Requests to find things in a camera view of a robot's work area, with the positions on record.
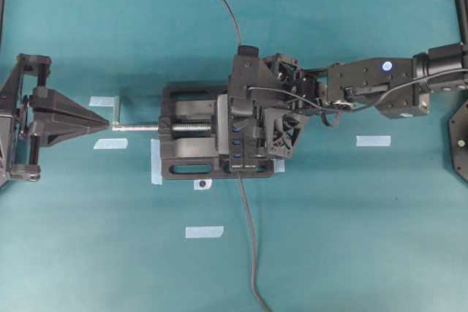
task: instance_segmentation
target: blue led light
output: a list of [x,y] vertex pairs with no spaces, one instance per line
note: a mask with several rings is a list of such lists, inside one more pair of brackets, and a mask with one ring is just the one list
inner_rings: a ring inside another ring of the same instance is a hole
[[382,64],[382,69],[386,72],[390,71],[393,67],[393,64],[391,63],[391,61],[386,61]]

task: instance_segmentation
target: painter's tape strip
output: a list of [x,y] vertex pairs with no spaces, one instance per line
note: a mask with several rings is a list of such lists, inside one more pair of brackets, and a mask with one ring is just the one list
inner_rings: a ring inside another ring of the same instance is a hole
[[186,227],[185,238],[186,239],[201,239],[208,237],[221,237],[224,233],[223,226],[216,227]]
[[389,147],[392,143],[390,135],[357,135],[356,146],[358,148]]
[[151,183],[157,186],[162,184],[160,145],[158,139],[151,139]]
[[127,149],[129,141],[126,138],[99,139],[94,149]]
[[114,97],[113,96],[92,96],[89,99],[89,106],[113,107]]
[[273,160],[273,168],[275,173],[286,171],[284,160]]

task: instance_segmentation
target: threaded rod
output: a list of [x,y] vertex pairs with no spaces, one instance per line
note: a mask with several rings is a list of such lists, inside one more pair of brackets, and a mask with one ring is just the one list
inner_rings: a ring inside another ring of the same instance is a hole
[[[114,132],[157,132],[157,124],[117,124],[112,126]],[[172,125],[173,132],[209,132],[211,124],[207,122],[175,123]]]

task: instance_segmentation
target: black mounting plate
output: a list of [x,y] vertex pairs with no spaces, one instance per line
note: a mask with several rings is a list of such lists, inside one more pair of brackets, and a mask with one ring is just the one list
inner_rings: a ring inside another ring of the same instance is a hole
[[455,172],[468,182],[468,102],[448,122],[452,162]]

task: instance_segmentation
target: teal tabletop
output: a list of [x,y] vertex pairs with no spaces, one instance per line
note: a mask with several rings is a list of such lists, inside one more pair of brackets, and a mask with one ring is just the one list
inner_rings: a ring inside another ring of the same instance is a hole
[[[243,43],[307,68],[460,41],[453,0],[228,1]],[[235,52],[219,0],[6,0],[0,74],[18,53],[50,56],[51,88],[85,106],[119,95],[122,121],[138,123],[157,120],[169,82],[226,83]],[[275,311],[468,310],[468,185],[447,128],[466,98],[433,95],[423,118],[311,119],[286,172],[245,180]],[[356,148],[358,135],[391,146]],[[114,137],[127,148],[94,149]],[[237,183],[152,184],[151,139],[106,131],[42,149],[40,182],[1,190],[1,312],[260,311]],[[186,238],[201,226],[224,231]]]

